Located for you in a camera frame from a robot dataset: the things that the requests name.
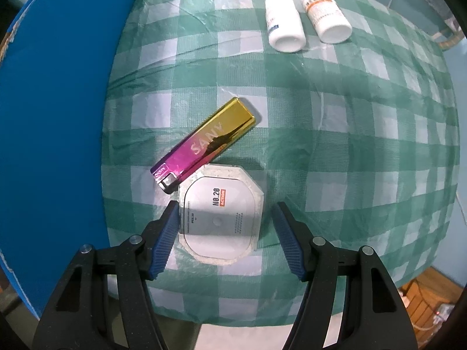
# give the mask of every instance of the bottle with orange stripe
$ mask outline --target bottle with orange stripe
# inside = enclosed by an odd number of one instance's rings
[[[352,26],[334,0],[301,0],[319,39],[340,43],[352,34]]]

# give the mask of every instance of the yellow and purple lighter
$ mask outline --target yellow and purple lighter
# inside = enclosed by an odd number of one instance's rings
[[[202,165],[245,134],[256,120],[234,97],[188,134],[152,168],[151,174],[162,190],[171,194]]]

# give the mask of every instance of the plastic bottle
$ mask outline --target plastic bottle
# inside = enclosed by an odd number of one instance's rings
[[[301,0],[319,39],[324,43],[344,42],[352,26],[334,0]]]
[[[265,5],[269,44],[283,53],[301,50],[306,38],[293,0],[265,0]]]

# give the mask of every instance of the green and white tablecloth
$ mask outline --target green and white tablecloth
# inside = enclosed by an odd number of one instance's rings
[[[262,116],[215,160],[244,167],[265,192],[258,250],[230,266],[204,265],[177,240],[166,270],[149,283],[157,313],[232,326],[292,323],[304,285],[270,220],[281,200],[315,235],[374,247],[397,285],[433,261],[459,168],[442,52],[374,0],[336,2],[353,26],[350,39],[320,43],[299,8],[307,48],[284,54],[268,44],[264,0],[136,0],[104,114],[112,245],[141,233],[176,198],[149,169],[202,120],[232,95]]]

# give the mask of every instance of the metal screw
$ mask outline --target metal screw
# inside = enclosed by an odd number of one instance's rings
[[[143,240],[143,237],[139,236],[138,234],[135,234],[134,236],[130,237],[130,243],[131,244],[139,244]]]
[[[79,248],[79,251],[80,251],[82,254],[87,254],[87,253],[90,252],[92,249],[93,249],[93,245],[91,245],[91,244],[84,244],[83,246],[81,246],[81,247]]]
[[[313,243],[317,246],[322,246],[326,243],[326,240],[323,237],[315,237],[313,238]]]
[[[363,246],[361,250],[363,251],[364,254],[367,254],[367,255],[373,255],[374,253],[374,250],[369,246]]]

